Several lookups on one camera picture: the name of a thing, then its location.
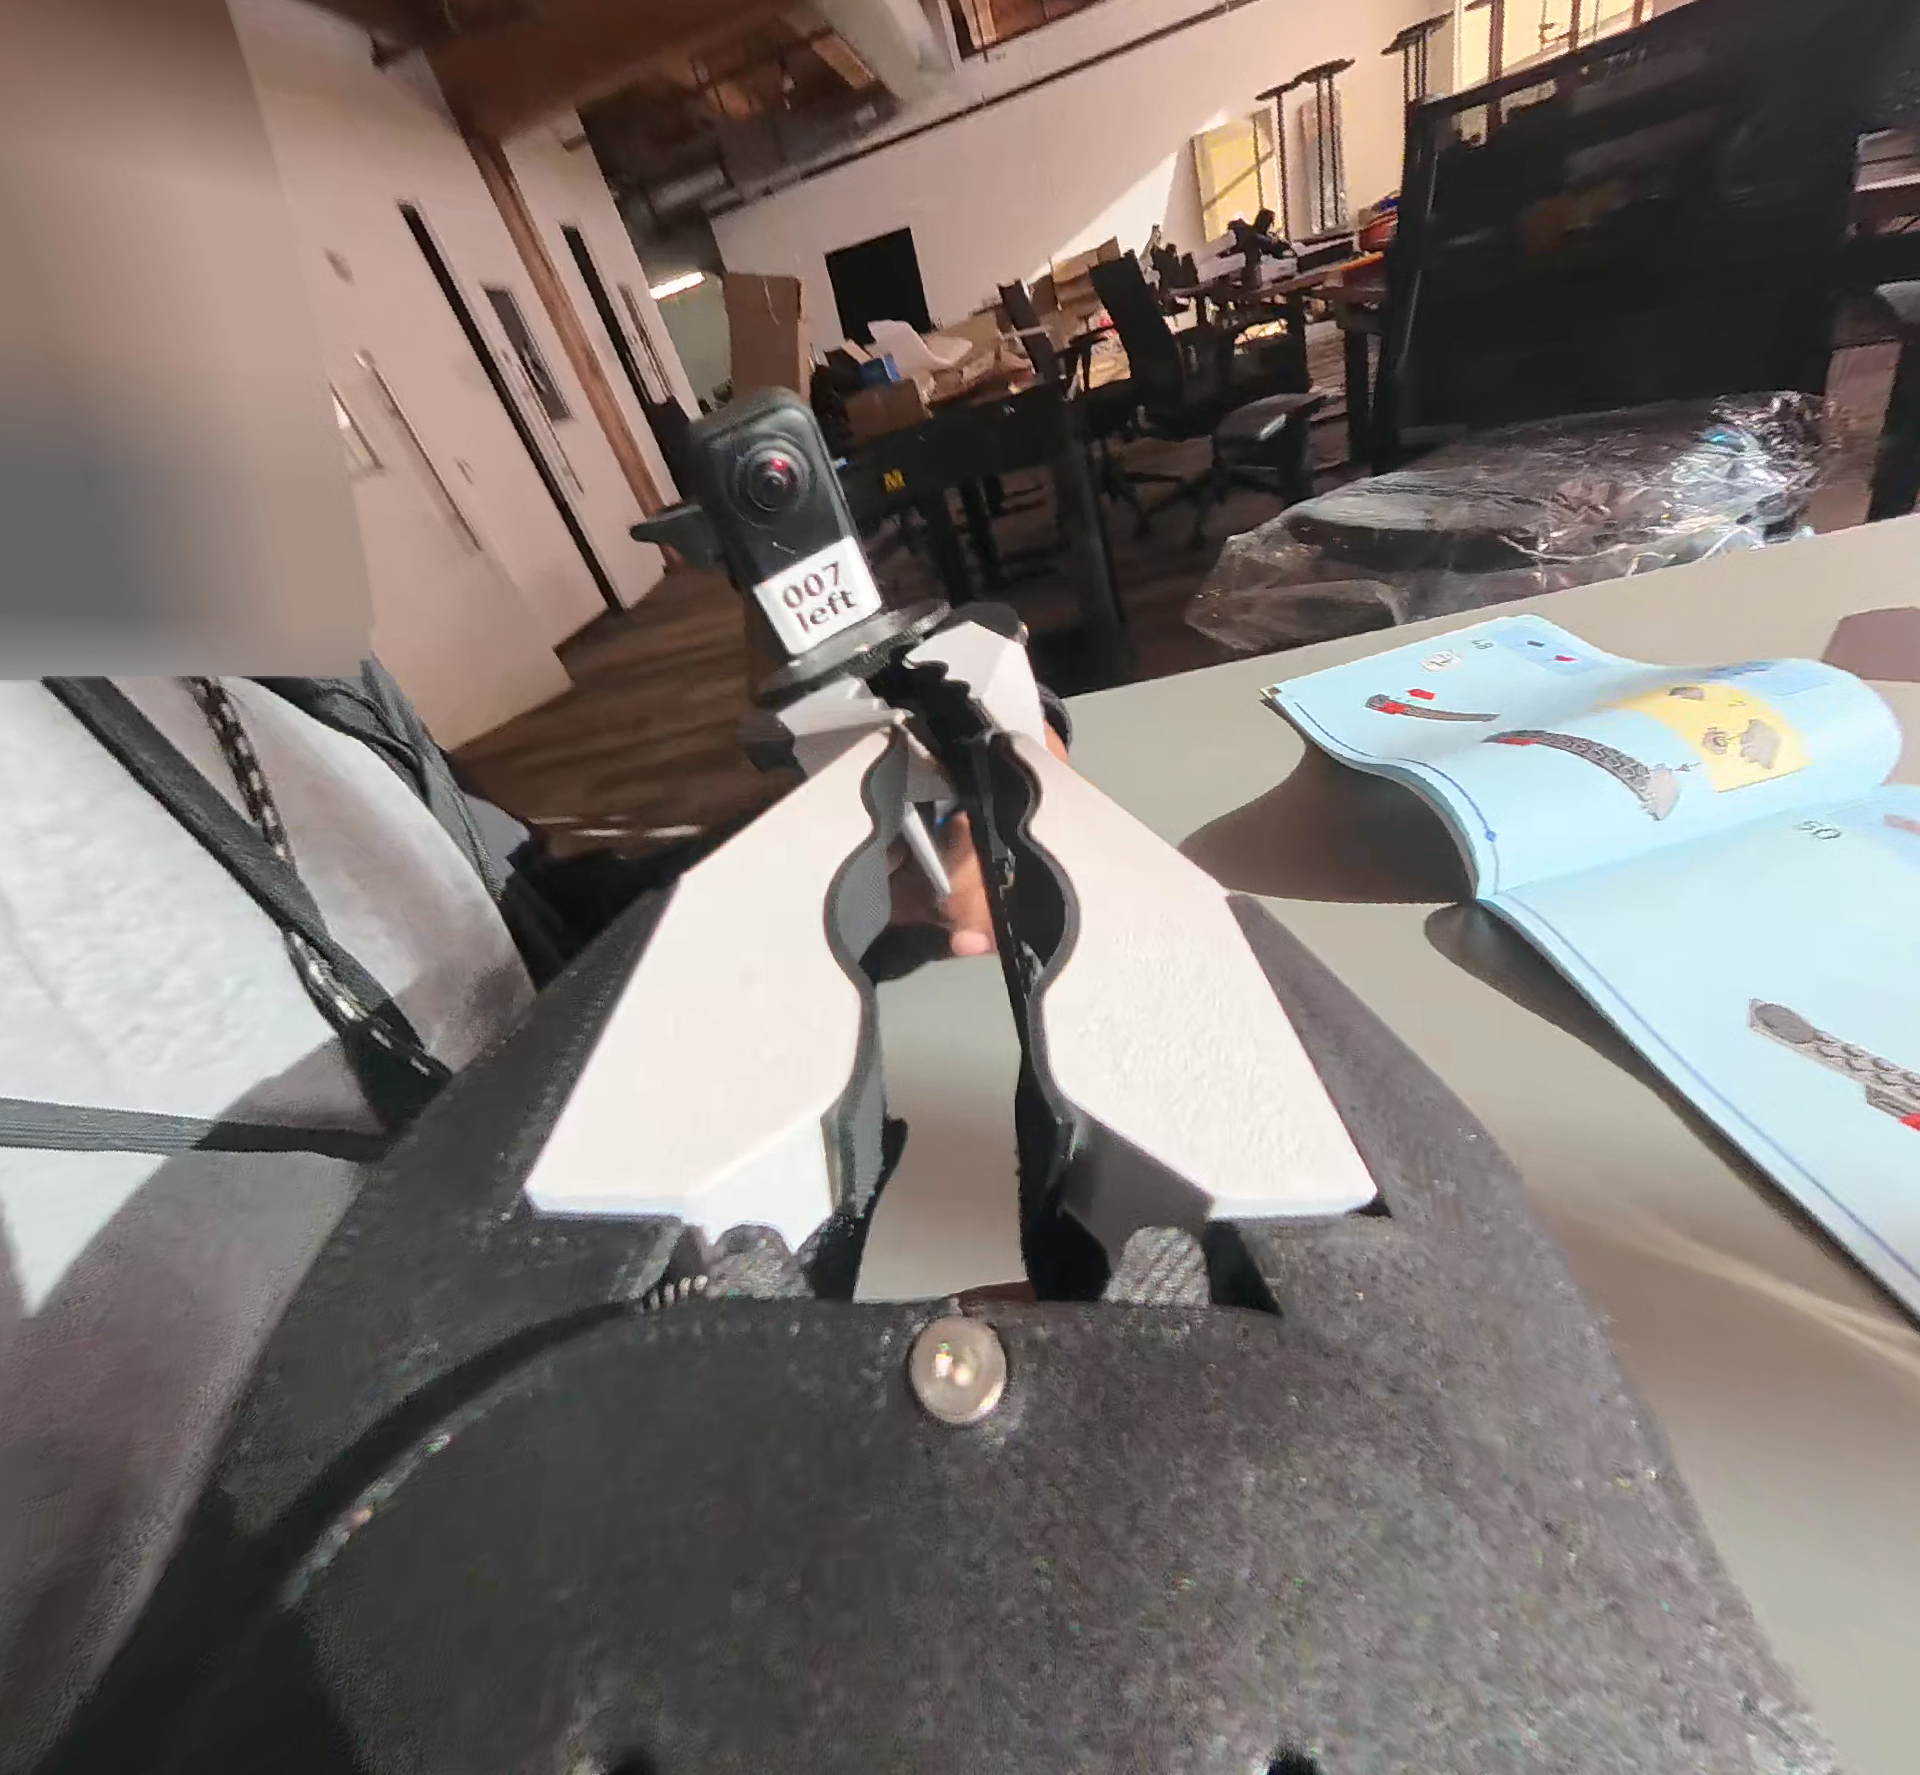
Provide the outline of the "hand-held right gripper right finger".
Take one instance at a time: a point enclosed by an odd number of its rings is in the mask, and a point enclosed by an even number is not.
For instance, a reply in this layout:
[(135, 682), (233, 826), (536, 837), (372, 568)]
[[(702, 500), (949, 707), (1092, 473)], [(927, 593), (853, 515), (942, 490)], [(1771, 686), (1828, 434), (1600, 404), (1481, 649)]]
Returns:
[(1141, 1230), (1235, 1287), (1241, 1229), (1378, 1207), (1280, 995), (1280, 929), (1025, 733), (992, 741), (992, 893), (1042, 1300), (1097, 1299)]

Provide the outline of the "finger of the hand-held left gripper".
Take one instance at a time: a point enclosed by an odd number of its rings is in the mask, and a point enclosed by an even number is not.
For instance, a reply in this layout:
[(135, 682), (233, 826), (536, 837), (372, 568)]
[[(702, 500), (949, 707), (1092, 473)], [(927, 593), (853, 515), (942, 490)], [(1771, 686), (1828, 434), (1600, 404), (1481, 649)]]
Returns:
[(812, 776), (868, 733), (901, 726), (901, 712), (876, 695), (867, 678), (839, 674), (778, 707), (794, 765)]
[(1014, 614), (951, 614), (927, 638), (927, 668), (954, 682), (986, 713), (989, 728), (1046, 741), (1046, 713), (1026, 654), (1026, 630)]

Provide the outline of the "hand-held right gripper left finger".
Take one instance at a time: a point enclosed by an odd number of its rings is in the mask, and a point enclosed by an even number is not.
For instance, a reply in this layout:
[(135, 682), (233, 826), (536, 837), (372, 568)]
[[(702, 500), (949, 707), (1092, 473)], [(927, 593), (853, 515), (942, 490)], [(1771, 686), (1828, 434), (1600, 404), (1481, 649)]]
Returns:
[(898, 1160), (874, 987), (905, 738), (855, 738), (666, 895), (524, 1179), (562, 1221), (772, 1234), (823, 1299), (857, 1293)]

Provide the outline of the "long black brick plate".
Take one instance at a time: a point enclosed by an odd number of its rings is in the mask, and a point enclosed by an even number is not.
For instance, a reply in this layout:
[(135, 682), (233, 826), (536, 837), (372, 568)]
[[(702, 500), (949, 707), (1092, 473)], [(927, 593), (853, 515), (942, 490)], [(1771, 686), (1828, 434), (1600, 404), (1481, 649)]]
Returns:
[(989, 728), (986, 713), (954, 682), (938, 678), (922, 659), (896, 659), (874, 692), (901, 712), (907, 751), (903, 807), (917, 822), (901, 832), (924, 835), (924, 857), (941, 865), (928, 829), (954, 809), (969, 816), (992, 914), (1001, 916), (1020, 875), (1020, 829), (1034, 788), (1016, 753), (1019, 733)]

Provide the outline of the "light blue instruction booklet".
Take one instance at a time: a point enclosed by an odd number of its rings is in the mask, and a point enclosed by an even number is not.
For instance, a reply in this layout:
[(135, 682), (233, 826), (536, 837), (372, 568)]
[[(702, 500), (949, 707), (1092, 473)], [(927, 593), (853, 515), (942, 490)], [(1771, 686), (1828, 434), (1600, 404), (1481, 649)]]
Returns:
[(1873, 681), (1510, 616), (1261, 699), (1412, 791), (1477, 906), (1916, 1315), (1918, 799)]

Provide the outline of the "grey desk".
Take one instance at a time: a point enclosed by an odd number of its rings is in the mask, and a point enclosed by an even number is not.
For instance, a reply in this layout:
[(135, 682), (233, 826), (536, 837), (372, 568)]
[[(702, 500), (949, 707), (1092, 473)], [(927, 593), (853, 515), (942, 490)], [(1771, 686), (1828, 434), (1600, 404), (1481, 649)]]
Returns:
[[(1545, 618), (1655, 665), (1826, 659), (1845, 618), (1916, 608), (1916, 517), (1550, 595)], [(1259, 699), (1436, 625), (1086, 693), (1074, 757), (1116, 803), (1256, 893), (1501, 1140), (1613, 1329), (1683, 1480), (1846, 1771), (1916, 1771), (1916, 1324), (1637, 1065), (1530, 948), (1443, 897), (1423, 803), (1318, 755)], [(995, 969), (882, 992), (907, 1144), (859, 1297), (1020, 1278)]]

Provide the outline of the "person's left hand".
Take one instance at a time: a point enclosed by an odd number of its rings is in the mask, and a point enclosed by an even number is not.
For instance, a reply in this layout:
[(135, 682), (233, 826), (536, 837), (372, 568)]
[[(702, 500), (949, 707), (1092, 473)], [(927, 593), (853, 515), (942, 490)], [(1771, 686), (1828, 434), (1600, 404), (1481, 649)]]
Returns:
[(969, 816), (954, 809), (928, 829), (949, 890), (938, 893), (911, 850), (889, 850), (892, 924), (874, 942), (883, 974), (916, 971), (942, 958), (995, 952), (995, 924)]

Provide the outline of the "brown cardboard box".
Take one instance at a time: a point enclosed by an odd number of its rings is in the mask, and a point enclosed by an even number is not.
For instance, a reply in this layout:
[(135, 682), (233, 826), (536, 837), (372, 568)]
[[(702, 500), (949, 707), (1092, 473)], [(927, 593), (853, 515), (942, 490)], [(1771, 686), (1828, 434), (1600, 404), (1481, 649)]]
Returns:
[(814, 370), (804, 283), (792, 273), (721, 276), (731, 398), (781, 389), (806, 396)]

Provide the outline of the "black monitor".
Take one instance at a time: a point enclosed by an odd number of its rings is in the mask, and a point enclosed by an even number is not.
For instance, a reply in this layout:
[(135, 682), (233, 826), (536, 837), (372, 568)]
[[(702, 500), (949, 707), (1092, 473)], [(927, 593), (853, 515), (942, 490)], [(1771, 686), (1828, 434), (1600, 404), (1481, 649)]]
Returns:
[(873, 323), (901, 323), (924, 335), (933, 314), (910, 226), (898, 226), (823, 255), (831, 307), (842, 338), (870, 348)]

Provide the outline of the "black office chair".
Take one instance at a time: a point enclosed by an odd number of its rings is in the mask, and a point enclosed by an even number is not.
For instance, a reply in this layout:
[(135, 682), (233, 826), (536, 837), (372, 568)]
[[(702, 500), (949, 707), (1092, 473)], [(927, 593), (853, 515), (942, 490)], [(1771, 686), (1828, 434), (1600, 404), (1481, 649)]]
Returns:
[(1174, 329), (1135, 257), (1094, 263), (1092, 285), (1124, 348), (1139, 436), (1211, 446), (1208, 467), (1194, 474), (1143, 477), (1168, 490), (1143, 513), (1141, 530), (1185, 505), (1187, 542), (1203, 547), (1213, 513), (1237, 486), (1286, 505), (1311, 497), (1311, 425), (1324, 398), (1311, 387), (1307, 326), (1297, 312), (1280, 314), (1277, 338), (1245, 344), (1231, 318)]

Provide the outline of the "person's dark jacket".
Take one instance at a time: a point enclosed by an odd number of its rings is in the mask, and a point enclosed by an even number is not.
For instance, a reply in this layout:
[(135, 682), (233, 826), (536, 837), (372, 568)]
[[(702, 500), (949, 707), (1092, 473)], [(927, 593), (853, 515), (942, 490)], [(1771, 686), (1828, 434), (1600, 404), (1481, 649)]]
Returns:
[(397, 677), (367, 657), (352, 674), (253, 677), (307, 718), (369, 748), (402, 778), (486, 886), (533, 986), (549, 981), (553, 948), (538, 893), (517, 875), (514, 850), (529, 835), (462, 788)]

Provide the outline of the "plastic-wrapped dark bundle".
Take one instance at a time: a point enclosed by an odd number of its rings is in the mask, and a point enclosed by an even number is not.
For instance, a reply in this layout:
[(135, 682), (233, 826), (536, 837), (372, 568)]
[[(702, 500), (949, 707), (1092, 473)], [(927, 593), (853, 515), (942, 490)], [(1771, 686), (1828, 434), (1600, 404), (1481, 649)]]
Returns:
[(1771, 391), (1443, 443), (1227, 539), (1185, 621), (1257, 657), (1777, 545), (1809, 530), (1831, 427)]

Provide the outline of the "person's grey sweatshirt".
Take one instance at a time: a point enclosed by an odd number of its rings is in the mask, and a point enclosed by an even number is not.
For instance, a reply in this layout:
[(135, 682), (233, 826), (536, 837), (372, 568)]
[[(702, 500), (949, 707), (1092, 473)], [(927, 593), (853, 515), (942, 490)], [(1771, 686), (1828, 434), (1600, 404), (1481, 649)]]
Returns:
[[(493, 897), (369, 748), (252, 678), (125, 678), (459, 1071), (533, 983)], [(44, 682), (4, 682), (4, 1102), (375, 1137), (275, 922)], [(166, 1571), (294, 1287), (361, 1184), (294, 1149), (4, 1148), (4, 1771), (30, 1771)]]

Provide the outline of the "large dark screen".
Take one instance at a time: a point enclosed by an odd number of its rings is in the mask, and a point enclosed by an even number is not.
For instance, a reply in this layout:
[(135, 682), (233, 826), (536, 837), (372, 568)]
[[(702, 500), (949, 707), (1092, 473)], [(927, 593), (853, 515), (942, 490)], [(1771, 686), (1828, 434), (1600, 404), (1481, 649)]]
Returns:
[(1862, 140), (1916, 0), (1695, 0), (1408, 113), (1376, 470), (1508, 429), (1757, 416), (1814, 441)]

